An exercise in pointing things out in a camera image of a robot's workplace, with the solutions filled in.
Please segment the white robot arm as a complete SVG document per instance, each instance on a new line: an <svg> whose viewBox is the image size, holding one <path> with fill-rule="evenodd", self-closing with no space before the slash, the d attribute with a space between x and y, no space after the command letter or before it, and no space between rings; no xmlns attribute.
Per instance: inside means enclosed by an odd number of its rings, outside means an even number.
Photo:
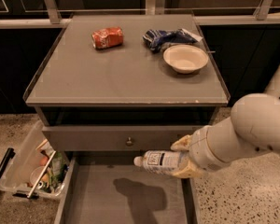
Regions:
<svg viewBox="0 0 280 224"><path fill-rule="evenodd" d="M280 154L280 64L264 93L242 97L228 118L180 138L171 149L189 155L187 166L175 174L178 178L215 172L268 152Z"/></svg>

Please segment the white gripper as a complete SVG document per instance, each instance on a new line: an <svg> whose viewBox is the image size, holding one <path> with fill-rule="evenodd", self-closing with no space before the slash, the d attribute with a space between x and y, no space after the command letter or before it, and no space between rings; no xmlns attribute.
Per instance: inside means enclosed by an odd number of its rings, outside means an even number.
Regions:
<svg viewBox="0 0 280 224"><path fill-rule="evenodd" d="M230 165L218 158L210 148L207 140L209 128L209 125L204 126L192 136L187 134L171 144L172 151L188 151L190 159L196 163L189 162L185 168L174 172L174 177L181 179L200 177L204 171L215 172Z"/></svg>

